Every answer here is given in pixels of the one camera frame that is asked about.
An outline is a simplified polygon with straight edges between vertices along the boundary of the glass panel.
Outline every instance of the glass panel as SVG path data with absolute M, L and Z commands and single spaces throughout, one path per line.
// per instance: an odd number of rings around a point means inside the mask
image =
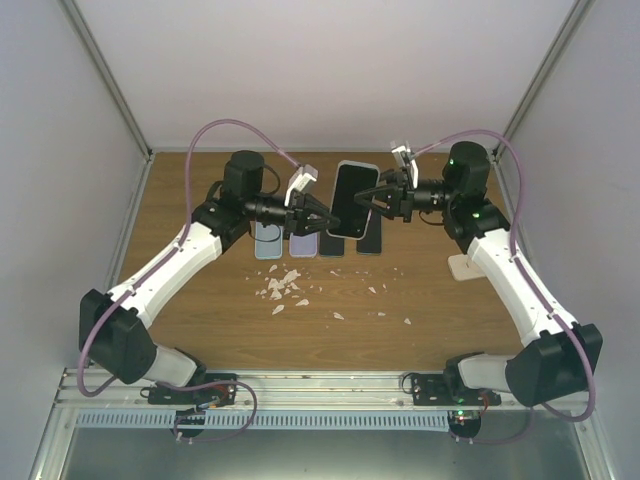
M 511 436 L 527 416 L 488 412 L 481 435 Z M 436 432 L 249 430 L 228 442 L 185 445 L 168 429 L 78 429 L 63 478 L 568 480 L 585 472 L 573 425 L 539 412 L 527 438 L 498 447 L 456 444 Z

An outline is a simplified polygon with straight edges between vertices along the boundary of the blue phone case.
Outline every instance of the blue phone case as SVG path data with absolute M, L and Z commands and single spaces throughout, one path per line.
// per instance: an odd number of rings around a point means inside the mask
M 256 222 L 256 258 L 258 260 L 276 260 L 282 258 L 282 227 L 263 225 Z

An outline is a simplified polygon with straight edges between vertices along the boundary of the gray wall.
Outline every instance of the gray wall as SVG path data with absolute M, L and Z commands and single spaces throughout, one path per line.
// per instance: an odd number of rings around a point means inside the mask
M 141 156 L 57 2 L 0 2 L 0 478 L 27 478 Z
M 533 260 L 604 335 L 597 410 L 623 478 L 640 469 L 629 417 L 640 394 L 639 25 L 637 0 L 596 1 L 515 137 Z

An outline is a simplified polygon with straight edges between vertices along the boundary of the white wall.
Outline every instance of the white wall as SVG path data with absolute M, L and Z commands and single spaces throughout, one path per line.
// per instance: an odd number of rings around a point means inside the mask
M 595 2 L 515 136 L 530 250 L 556 296 L 604 336 L 597 411 L 629 479 L 640 469 L 638 25 L 636 0 Z
M 387 150 L 503 130 L 573 0 L 79 4 L 156 150 L 222 117 L 288 149 Z M 225 127 L 201 146 L 263 145 Z
M 0 477 L 23 479 L 142 159 L 57 2 L 0 11 Z

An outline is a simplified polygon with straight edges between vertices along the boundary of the metal bar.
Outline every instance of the metal bar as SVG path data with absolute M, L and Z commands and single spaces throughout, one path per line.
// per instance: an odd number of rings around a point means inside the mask
M 30 480 L 59 480 L 71 449 L 78 418 L 75 408 L 55 408 L 44 431 Z
M 238 371 L 241 381 L 253 387 L 263 410 L 333 410 L 333 411 L 442 411 L 451 406 L 413 405 L 411 395 L 400 388 L 400 379 L 405 372 L 344 372 L 344 371 Z M 114 384 L 96 398 L 85 398 L 76 387 L 75 371 L 65 373 L 56 398 L 61 406 L 82 408 L 183 408 L 180 406 L 149 406 L 140 397 L 140 389 L 152 385 L 150 381 L 139 381 L 132 385 Z M 88 388 L 102 384 L 109 374 L 101 369 L 90 369 L 85 376 Z M 492 410 L 525 410 L 510 394 L 501 394 L 502 404 Z M 584 408 L 586 395 L 570 395 L 553 402 L 562 409 Z M 246 411 L 252 408 L 248 392 L 238 389 L 236 404 L 225 410 Z
M 78 34 L 80 41 L 87 51 L 87 54 L 98 70 L 100 78 L 104 82 L 104 85 L 107 87 L 111 98 L 113 98 L 113 101 L 118 107 L 118 110 L 120 111 L 122 118 L 127 124 L 131 135 L 138 144 L 140 151 L 145 156 L 145 158 L 149 158 L 149 156 L 151 155 L 151 148 L 147 144 L 147 141 L 145 140 L 144 135 L 142 134 L 142 130 L 136 122 L 133 113 L 131 113 L 131 109 L 129 108 L 129 105 L 125 100 L 120 87 L 118 87 L 118 84 L 113 74 L 111 73 L 109 65 L 100 52 L 100 48 L 98 47 L 96 40 L 93 38 L 91 30 L 89 29 L 89 26 L 87 25 L 87 22 L 85 21 L 80 8 L 78 7 L 75 0 L 58 0 L 58 2 L 60 3 L 60 6 L 64 13 L 67 15 L 69 22 Z
M 248 419 L 249 410 L 208 410 L 202 425 L 184 425 L 194 429 L 236 429 Z M 83 409 L 78 416 L 78 428 L 172 428 L 175 410 L 158 409 Z M 447 432 L 447 411 L 259 411 L 252 430 L 394 430 Z
M 582 410 L 575 410 L 573 415 L 582 413 Z M 615 471 L 613 458 L 609 450 L 609 441 L 600 423 L 598 412 L 586 421 L 575 424 L 576 436 L 580 443 L 584 461 L 592 479 L 619 478 Z
M 109 270 L 107 272 L 107 278 L 105 280 L 105 291 L 109 290 L 114 285 L 119 283 L 120 272 L 122 271 L 122 265 L 127 256 L 127 250 L 129 248 L 129 242 L 131 241 L 131 235 L 133 234 L 133 227 L 135 226 L 136 219 L 138 218 L 138 211 L 140 210 L 140 204 L 149 180 L 149 174 L 151 173 L 151 166 L 155 161 L 155 154 L 152 154 L 148 161 L 144 162 L 140 171 L 138 172 L 135 188 L 125 214 L 124 223 L 120 230 L 120 237 L 116 244 L 116 249 L 111 258 Z
M 504 170 L 502 169 L 502 164 L 497 162 L 494 163 L 493 171 L 495 172 L 496 178 L 498 179 L 498 187 L 500 188 L 500 192 L 502 193 L 502 200 L 504 201 L 504 206 L 507 210 L 507 214 L 509 215 L 510 219 L 513 219 L 513 216 L 516 213 L 516 206 L 513 204 L 511 192 L 509 191 L 509 184 L 505 177 Z M 529 260 L 529 263 L 531 264 L 533 269 L 535 271 L 538 271 L 538 268 L 537 268 L 538 265 L 535 261 L 535 258 L 532 255 L 531 248 L 530 248 L 531 244 L 529 243 L 527 234 L 522 228 L 522 223 L 518 225 L 517 234 L 518 234 L 518 245 L 520 246 L 520 250 L 522 250 L 522 253 L 524 253 L 525 257 L 527 257 L 527 260 Z
M 518 104 L 516 111 L 513 116 L 509 120 L 507 127 L 504 131 L 504 136 L 507 137 L 508 140 L 511 140 L 520 127 L 522 120 L 527 115 L 527 112 L 531 108 L 531 105 L 535 101 L 536 97 L 542 90 L 545 82 L 549 78 L 550 73 L 553 71 L 554 67 L 558 63 L 558 60 L 562 56 L 562 53 L 565 51 L 569 41 L 573 38 L 576 33 L 580 23 L 585 18 L 586 13 L 588 12 L 591 5 L 593 5 L 594 0 L 576 0 L 572 5 L 569 13 L 567 14 L 560 30 L 558 31 L 556 37 L 553 39 L 549 50 L 542 60 L 542 63 L 538 67 L 531 83 L 527 87 L 527 91 L 525 92 L 522 100 Z M 498 147 L 498 161 L 504 152 L 504 145 L 500 145 Z

